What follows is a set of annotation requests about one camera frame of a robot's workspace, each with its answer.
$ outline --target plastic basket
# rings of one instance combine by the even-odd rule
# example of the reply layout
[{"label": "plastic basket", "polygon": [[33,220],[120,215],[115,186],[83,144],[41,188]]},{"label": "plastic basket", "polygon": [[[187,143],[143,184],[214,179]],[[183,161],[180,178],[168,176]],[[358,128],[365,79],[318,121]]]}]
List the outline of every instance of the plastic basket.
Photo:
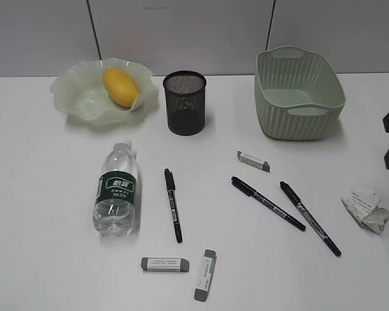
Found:
[{"label": "plastic basket", "polygon": [[337,120],[344,102],[342,86],[322,55],[297,47],[258,54],[255,103],[268,136],[319,139]]}]

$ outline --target pen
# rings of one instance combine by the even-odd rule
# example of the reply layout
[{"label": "pen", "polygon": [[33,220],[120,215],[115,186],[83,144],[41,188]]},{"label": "pen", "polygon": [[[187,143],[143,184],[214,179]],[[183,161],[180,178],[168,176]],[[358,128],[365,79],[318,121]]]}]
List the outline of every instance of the pen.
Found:
[{"label": "pen", "polygon": [[177,212],[176,198],[174,197],[176,185],[174,184],[173,173],[166,168],[164,170],[164,177],[166,179],[167,194],[169,195],[171,214],[173,216],[174,233],[176,233],[177,243],[182,243],[182,230],[180,229],[179,214]]},{"label": "pen", "polygon": [[317,232],[318,236],[324,241],[324,243],[331,249],[331,251],[337,256],[341,256],[342,252],[337,248],[337,246],[333,243],[333,241],[329,238],[327,233],[321,228],[318,222],[311,216],[310,212],[305,208],[302,204],[301,199],[298,195],[291,189],[291,187],[285,183],[279,183],[282,191],[288,196],[288,199],[294,204],[297,210],[300,211],[301,215],[304,216],[306,221],[310,224],[310,226]]},{"label": "pen", "polygon": [[263,205],[268,207],[271,211],[276,213],[281,218],[284,218],[287,222],[292,224],[294,227],[298,228],[301,231],[305,231],[305,226],[299,222],[297,219],[292,217],[289,213],[285,212],[282,208],[278,207],[276,204],[272,203],[270,200],[265,198],[262,194],[257,192],[254,188],[240,180],[238,177],[232,176],[232,185],[237,187],[240,191],[245,193],[247,196],[252,196],[257,201],[261,202]]}]

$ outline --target fruit bowl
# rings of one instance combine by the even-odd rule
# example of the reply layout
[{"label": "fruit bowl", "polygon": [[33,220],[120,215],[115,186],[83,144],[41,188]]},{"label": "fruit bowl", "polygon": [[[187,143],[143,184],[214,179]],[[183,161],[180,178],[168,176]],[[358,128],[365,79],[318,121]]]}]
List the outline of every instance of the fruit bowl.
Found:
[{"label": "fruit bowl", "polygon": [[[131,108],[114,103],[105,90],[102,76],[108,68],[118,68],[132,76],[140,94]],[[82,62],[60,75],[51,86],[56,110],[95,125],[122,122],[155,90],[152,72],[140,63],[119,58]]]}]

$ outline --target paper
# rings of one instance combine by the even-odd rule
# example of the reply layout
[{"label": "paper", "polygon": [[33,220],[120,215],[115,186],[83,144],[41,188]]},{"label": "paper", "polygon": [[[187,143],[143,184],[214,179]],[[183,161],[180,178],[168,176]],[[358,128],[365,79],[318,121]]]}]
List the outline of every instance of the paper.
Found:
[{"label": "paper", "polygon": [[379,208],[381,197],[374,189],[352,188],[342,202],[356,222],[380,235],[389,220],[389,212]]},{"label": "paper", "polygon": [[180,258],[149,258],[147,269],[166,268],[180,270]]},{"label": "paper", "polygon": [[210,279],[211,279],[211,264],[212,264],[212,258],[209,257],[203,257],[203,262],[201,265],[198,282],[196,288],[199,290],[204,290],[206,292],[209,291],[209,285],[210,285]]}]

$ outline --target mango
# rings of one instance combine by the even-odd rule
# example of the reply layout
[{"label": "mango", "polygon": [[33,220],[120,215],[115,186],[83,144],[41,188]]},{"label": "mango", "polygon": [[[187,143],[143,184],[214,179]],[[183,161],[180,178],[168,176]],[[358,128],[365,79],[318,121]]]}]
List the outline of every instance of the mango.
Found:
[{"label": "mango", "polygon": [[139,95],[133,78],[121,69],[109,68],[105,70],[103,80],[110,98],[122,107],[131,108]]}]

